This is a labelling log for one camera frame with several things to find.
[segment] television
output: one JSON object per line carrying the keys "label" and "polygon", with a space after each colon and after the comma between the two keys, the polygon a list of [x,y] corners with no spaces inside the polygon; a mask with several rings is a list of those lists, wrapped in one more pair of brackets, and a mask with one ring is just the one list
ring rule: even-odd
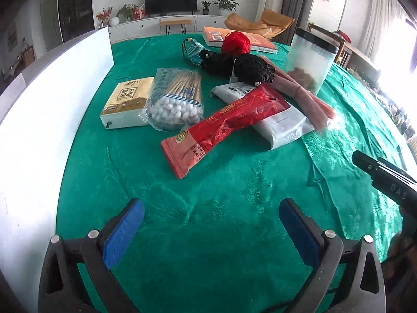
{"label": "television", "polygon": [[148,15],[166,14],[178,11],[197,11],[197,0],[145,0]]}

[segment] blue gripper pad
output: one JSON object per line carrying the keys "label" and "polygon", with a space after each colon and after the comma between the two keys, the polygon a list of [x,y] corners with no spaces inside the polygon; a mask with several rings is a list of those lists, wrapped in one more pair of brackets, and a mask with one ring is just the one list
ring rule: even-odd
{"label": "blue gripper pad", "polygon": [[301,259],[307,266],[316,268],[319,263],[320,246],[307,229],[305,223],[293,210],[287,200],[282,200],[278,208],[279,218],[290,236]]}
{"label": "blue gripper pad", "polygon": [[104,243],[103,262],[107,269],[120,262],[144,217],[145,205],[136,200]]}

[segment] metal screw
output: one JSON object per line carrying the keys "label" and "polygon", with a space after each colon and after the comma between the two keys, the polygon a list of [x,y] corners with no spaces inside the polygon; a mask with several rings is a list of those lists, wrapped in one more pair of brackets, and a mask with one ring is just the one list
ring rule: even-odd
{"label": "metal screw", "polygon": [[326,237],[333,239],[336,237],[336,233],[333,232],[332,230],[327,230],[326,232],[324,232],[324,234],[326,235]]}
{"label": "metal screw", "polygon": [[374,239],[369,234],[364,235],[364,240],[368,243],[371,243],[374,241]]}
{"label": "metal screw", "polygon": [[88,237],[91,239],[97,238],[99,236],[99,231],[92,230],[88,232]]}
{"label": "metal screw", "polygon": [[54,236],[51,238],[51,242],[52,242],[53,244],[56,244],[58,241],[59,241],[59,235],[54,235]]}

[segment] black lace item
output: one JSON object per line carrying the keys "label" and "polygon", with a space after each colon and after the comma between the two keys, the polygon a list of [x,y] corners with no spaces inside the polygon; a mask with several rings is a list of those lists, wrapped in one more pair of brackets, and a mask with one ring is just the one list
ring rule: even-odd
{"label": "black lace item", "polygon": [[203,60],[200,67],[213,75],[231,77],[234,64],[234,74],[239,81],[255,85],[274,80],[275,68],[253,54],[241,54],[234,61],[232,55],[202,50],[200,58]]}

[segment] translucent container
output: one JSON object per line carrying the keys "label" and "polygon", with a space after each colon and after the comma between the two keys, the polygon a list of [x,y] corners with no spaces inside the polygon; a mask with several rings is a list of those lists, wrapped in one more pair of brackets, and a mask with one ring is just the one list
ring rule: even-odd
{"label": "translucent container", "polygon": [[301,28],[292,39],[284,71],[308,91],[317,95],[326,79],[337,47]]}

